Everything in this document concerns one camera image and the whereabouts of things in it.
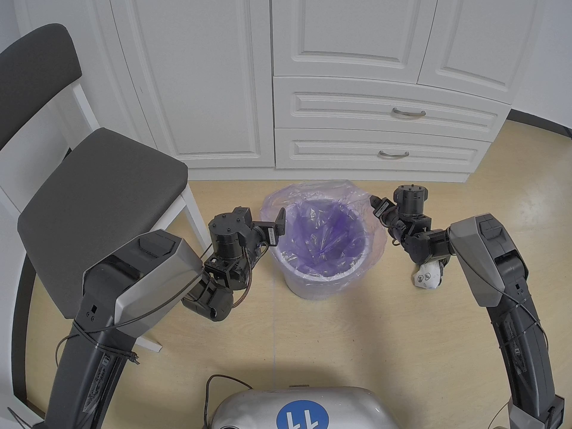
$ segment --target chair backrest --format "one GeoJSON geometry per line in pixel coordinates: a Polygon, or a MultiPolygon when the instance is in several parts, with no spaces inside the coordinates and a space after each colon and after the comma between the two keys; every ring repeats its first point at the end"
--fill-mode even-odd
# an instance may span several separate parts
{"type": "Polygon", "coordinates": [[[0,53],[0,149],[80,76],[72,38],[61,24],[39,27],[0,53]]]}

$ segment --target wooden floor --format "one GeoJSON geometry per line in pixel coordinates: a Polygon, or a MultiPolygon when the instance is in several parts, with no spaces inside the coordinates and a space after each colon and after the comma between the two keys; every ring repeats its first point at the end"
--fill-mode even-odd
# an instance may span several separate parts
{"type": "MultiPolygon", "coordinates": [[[[235,206],[255,217],[265,196],[286,181],[199,181],[190,186],[209,221],[235,206]]],[[[356,182],[391,196],[399,182],[356,182]]],[[[507,121],[465,184],[425,183],[433,227],[491,212],[511,234],[530,270],[529,287],[550,340],[557,393],[572,402],[572,142],[507,121]]],[[[170,232],[196,243],[183,217],[170,232]]],[[[389,406],[402,429],[486,429],[507,402],[509,385],[497,340],[458,262],[437,290],[415,288],[414,265],[388,246],[366,278],[346,293],[311,302],[292,294],[270,256],[254,270],[239,308],[214,324],[181,304],[150,332],[164,347],[136,351],[104,428],[202,427],[211,374],[236,376],[257,389],[361,386],[389,406]]],[[[45,410],[55,375],[54,348],[70,322],[36,282],[26,352],[29,399],[45,410]]],[[[239,385],[213,382],[212,409],[239,385]]],[[[495,425],[508,427],[506,410],[495,425]]],[[[572,414],[563,428],[572,425],[572,414]]]]}

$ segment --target drawer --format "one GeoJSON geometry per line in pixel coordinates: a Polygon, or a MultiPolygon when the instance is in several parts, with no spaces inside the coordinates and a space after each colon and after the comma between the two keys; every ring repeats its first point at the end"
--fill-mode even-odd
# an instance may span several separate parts
{"type": "Polygon", "coordinates": [[[283,76],[274,77],[274,110],[277,128],[387,130],[493,141],[510,105],[417,84],[283,76]]]}
{"type": "Polygon", "coordinates": [[[276,168],[472,173],[490,146],[473,139],[376,130],[275,129],[275,137],[276,168]]]}

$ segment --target chair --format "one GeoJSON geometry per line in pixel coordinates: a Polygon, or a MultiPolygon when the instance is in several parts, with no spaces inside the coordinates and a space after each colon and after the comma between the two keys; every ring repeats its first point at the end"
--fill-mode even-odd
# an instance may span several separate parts
{"type": "Polygon", "coordinates": [[[101,128],[81,75],[73,41],[60,24],[40,27],[0,54],[0,149],[68,86],[92,130],[18,218],[26,252],[65,318],[75,318],[80,307],[85,269],[133,237],[166,228],[181,211],[203,249],[211,242],[186,165],[101,128]]]}

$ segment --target crumpled white paper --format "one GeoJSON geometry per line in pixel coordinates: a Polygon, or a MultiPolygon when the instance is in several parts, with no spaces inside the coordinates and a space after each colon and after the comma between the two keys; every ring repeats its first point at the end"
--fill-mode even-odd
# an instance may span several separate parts
{"type": "Polygon", "coordinates": [[[434,290],[441,284],[441,265],[438,260],[427,262],[419,267],[419,271],[414,276],[414,284],[418,288],[434,290]]]}

